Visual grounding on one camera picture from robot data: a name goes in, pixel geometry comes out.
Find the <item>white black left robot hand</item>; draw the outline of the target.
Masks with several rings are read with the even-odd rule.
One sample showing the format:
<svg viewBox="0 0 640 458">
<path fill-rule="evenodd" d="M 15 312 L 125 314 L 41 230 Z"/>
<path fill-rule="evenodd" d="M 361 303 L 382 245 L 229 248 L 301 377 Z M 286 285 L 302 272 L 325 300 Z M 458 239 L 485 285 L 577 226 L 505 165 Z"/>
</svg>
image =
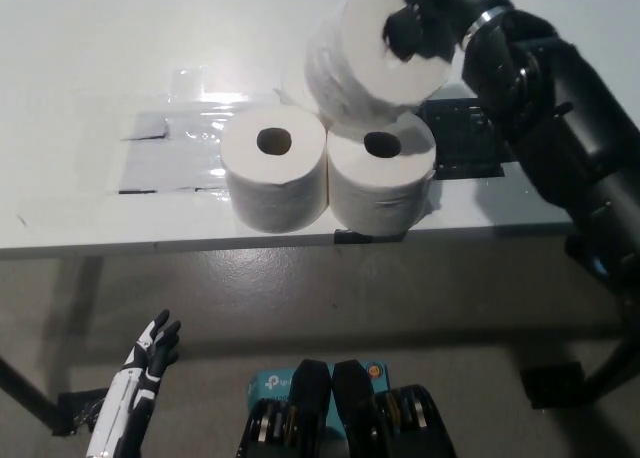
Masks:
<svg viewBox="0 0 640 458">
<path fill-rule="evenodd" d="M 86 455 L 139 457 L 167 369 L 179 358 L 181 322 L 165 309 L 141 333 L 102 402 Z"/>
</svg>

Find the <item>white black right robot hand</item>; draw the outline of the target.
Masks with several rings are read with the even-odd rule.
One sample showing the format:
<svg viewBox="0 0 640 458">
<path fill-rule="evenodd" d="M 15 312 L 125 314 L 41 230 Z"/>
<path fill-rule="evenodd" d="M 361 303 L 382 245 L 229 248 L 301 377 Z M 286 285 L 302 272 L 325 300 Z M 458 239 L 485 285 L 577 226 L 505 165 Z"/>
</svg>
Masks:
<svg viewBox="0 0 640 458">
<path fill-rule="evenodd" d="M 403 0 L 401 9 L 384 23 L 382 38 L 402 61 L 415 55 L 452 59 L 454 47 L 469 28 L 495 8 L 509 9 L 510 0 Z"/>
</svg>

